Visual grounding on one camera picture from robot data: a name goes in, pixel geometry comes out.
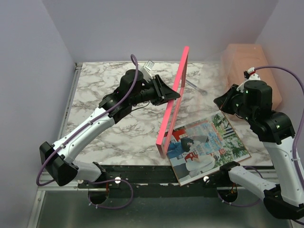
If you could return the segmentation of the pink photo frame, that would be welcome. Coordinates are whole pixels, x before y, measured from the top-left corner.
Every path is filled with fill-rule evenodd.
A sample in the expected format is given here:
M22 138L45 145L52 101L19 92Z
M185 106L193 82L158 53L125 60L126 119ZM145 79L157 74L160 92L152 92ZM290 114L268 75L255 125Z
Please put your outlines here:
M167 103L164 116L161 122L159 133L156 140L156 146L161 158L166 158L171 135L178 116L179 108L182 101L182 96L185 90L186 74L188 65L189 46L185 46L181 55L179 67L172 86L174 92L177 92L180 97L170 100Z

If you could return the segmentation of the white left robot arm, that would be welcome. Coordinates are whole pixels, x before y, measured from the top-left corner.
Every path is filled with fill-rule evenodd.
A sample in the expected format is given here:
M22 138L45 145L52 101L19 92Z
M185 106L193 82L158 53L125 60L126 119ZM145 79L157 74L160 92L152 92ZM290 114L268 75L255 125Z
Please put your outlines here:
M59 186L73 180L87 180L96 188L102 187L104 169L96 162L76 161L78 154L98 135L130 114L133 106L144 102L159 106L180 98L178 85L179 81L175 81L173 87L169 87L159 75L150 76L135 69L126 71L119 86L105 95L77 128L54 143L40 145L42 168Z

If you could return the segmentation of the printed photo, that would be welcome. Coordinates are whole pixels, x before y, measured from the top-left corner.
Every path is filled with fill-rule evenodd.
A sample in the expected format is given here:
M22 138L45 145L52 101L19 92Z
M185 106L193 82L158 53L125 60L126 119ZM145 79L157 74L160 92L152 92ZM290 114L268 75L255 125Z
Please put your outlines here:
M221 111L176 126L163 141L169 142L167 157L180 186L215 173L224 164L251 157Z

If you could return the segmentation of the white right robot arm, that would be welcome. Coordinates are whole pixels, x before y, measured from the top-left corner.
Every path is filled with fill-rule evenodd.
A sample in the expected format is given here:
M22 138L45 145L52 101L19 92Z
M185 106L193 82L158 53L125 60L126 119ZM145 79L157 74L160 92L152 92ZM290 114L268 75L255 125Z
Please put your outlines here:
M295 131L290 118L272 110L272 88L264 81L249 80L243 90L233 85L224 95L214 99L220 111L236 114L250 125L271 157L279 183L252 174L232 161L220 167L218 180L224 186L232 183L246 188L264 203L277 219L298 220L304 216L304 188L299 174L303 168L293 149Z

